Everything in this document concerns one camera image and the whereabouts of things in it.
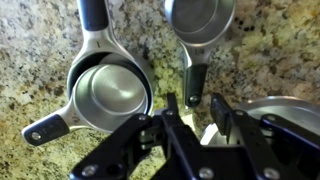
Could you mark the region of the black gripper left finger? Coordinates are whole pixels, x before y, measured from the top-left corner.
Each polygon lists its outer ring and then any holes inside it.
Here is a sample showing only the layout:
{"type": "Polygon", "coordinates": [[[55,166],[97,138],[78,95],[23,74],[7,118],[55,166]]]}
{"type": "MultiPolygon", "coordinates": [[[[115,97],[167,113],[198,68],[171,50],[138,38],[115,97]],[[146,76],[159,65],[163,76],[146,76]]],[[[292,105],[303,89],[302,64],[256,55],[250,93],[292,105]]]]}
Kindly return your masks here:
{"type": "Polygon", "coordinates": [[[180,167],[188,180],[199,180],[199,146],[188,125],[185,125],[178,112],[178,105],[174,93],[168,93],[167,110],[164,112],[164,124],[168,139],[178,157],[180,167]]]}

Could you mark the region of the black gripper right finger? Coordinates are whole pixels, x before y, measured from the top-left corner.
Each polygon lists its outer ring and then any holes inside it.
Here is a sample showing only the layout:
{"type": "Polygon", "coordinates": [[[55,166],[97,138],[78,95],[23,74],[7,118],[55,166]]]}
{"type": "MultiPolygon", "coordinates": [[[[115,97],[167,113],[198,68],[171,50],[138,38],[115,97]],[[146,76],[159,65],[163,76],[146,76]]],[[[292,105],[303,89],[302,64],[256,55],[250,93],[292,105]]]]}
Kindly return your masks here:
{"type": "Polygon", "coordinates": [[[221,94],[211,96],[210,113],[227,147],[235,155],[227,166],[233,177],[250,180],[281,180],[283,167],[277,160],[257,121],[242,110],[233,110],[221,94]]]}

